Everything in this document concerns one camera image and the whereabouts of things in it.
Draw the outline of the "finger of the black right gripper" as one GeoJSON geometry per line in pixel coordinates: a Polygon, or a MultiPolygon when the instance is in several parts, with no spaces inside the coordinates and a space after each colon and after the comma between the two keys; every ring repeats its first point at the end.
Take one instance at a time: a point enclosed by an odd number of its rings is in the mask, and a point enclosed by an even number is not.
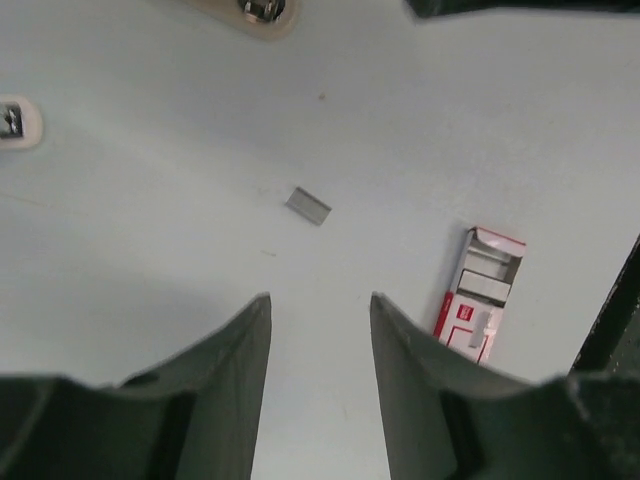
{"type": "Polygon", "coordinates": [[[407,6],[420,19],[461,15],[499,8],[529,8],[527,1],[494,0],[407,0],[407,6]]]}

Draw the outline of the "light blue staple box sleeve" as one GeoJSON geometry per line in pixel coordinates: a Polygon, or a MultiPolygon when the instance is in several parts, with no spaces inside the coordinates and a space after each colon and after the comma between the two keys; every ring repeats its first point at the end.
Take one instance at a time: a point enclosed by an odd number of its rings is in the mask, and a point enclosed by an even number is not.
{"type": "Polygon", "coordinates": [[[38,107],[24,96],[1,95],[1,149],[25,150],[41,142],[43,120],[38,107]]]}

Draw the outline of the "red white staple box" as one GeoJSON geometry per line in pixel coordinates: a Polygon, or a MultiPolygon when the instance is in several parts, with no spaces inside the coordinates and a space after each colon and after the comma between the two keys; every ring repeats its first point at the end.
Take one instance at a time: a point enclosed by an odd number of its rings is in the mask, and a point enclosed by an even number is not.
{"type": "Polygon", "coordinates": [[[485,364],[503,318],[526,244],[479,226],[467,231],[433,335],[485,364]]]}

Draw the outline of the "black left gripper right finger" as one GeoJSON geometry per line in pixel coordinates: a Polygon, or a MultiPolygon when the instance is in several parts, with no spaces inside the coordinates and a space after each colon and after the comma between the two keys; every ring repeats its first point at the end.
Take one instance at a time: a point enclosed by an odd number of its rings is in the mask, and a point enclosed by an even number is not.
{"type": "Polygon", "coordinates": [[[639,379],[581,372],[541,384],[446,347],[385,295],[371,340],[394,479],[635,479],[639,379]]]}

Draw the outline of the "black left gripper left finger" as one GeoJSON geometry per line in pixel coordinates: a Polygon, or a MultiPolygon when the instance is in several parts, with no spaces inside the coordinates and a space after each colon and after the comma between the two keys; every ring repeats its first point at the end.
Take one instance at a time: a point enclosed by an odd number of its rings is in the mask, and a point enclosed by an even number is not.
{"type": "Polygon", "coordinates": [[[5,479],[247,479],[272,318],[260,294],[219,330],[118,386],[1,379],[5,479]]]}

